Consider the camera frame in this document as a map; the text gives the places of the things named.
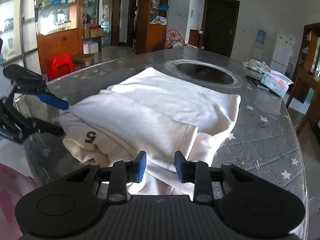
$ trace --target doorway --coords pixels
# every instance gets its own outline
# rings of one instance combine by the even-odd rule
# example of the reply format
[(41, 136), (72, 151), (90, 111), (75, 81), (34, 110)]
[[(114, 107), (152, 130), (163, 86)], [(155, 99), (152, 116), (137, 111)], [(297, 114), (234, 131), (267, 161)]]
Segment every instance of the doorway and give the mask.
[(204, 50), (231, 57), (240, 1), (205, 0), (202, 30)]
[(102, 46), (118, 46), (120, 35), (121, 0), (98, 0), (97, 24), (104, 31)]
[(128, 31), (127, 31), (127, 44), (129, 47), (133, 46), (136, 30), (136, 11), (138, 10), (139, 0), (129, 0), (128, 10)]

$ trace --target screw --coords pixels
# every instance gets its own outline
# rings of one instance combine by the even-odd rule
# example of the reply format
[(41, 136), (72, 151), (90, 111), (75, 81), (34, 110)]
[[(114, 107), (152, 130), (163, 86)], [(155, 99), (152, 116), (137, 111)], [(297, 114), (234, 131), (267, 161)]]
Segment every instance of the screw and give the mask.
[(109, 200), (112, 201), (112, 202), (121, 202), (121, 201), (124, 200), (124, 196), (121, 195), (121, 194), (112, 194), (109, 197)]
[(196, 197), (196, 200), (199, 202), (210, 202), (212, 197), (207, 194), (200, 194)]

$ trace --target red plastic stool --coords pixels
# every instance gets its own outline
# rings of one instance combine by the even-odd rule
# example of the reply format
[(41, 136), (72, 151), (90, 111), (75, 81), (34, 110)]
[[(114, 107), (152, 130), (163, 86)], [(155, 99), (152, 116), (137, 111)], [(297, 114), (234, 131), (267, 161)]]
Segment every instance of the red plastic stool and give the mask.
[(48, 80), (65, 76), (75, 71), (70, 54), (49, 59)]

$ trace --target black mount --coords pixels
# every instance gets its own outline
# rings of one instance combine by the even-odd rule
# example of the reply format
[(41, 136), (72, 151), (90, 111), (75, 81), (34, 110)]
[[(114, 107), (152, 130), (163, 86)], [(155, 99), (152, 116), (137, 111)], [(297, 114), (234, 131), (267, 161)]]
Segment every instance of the black mount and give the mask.
[[(128, 197), (126, 183), (141, 182), (145, 170), (140, 152), (135, 161), (90, 164), (24, 196), (15, 210), (22, 239), (297, 239), (291, 232), (305, 210), (292, 193), (230, 163), (210, 168), (181, 152), (174, 161), (179, 180), (195, 184), (193, 202), (185, 195)], [(110, 183), (99, 199), (103, 181)], [(214, 181), (223, 189), (219, 200)]]
[(68, 108), (68, 103), (50, 93), (45, 79), (37, 73), (19, 65), (9, 65), (3, 73), (6, 78), (11, 80), (14, 87), (9, 97), (4, 97), (0, 101), (0, 136), (17, 143), (22, 143), (35, 132), (48, 132), (62, 136), (64, 131), (61, 127), (38, 118), (24, 117), (13, 106), (14, 94), (36, 95), (41, 101), (64, 110)]

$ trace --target white cloth on shelf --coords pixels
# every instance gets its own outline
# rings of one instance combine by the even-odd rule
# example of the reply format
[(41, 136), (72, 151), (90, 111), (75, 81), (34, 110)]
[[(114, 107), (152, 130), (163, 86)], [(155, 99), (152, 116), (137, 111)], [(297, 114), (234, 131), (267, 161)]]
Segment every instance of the white cloth on shelf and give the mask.
[(194, 185), (179, 182), (174, 153), (180, 150), (187, 160), (210, 166), (236, 123), (239, 104), (240, 96), (221, 94), (149, 68), (61, 112), (66, 132), (63, 143), (79, 161), (93, 158), (102, 166), (134, 159), (144, 150), (143, 181), (131, 184), (129, 193), (182, 193), (192, 198)]

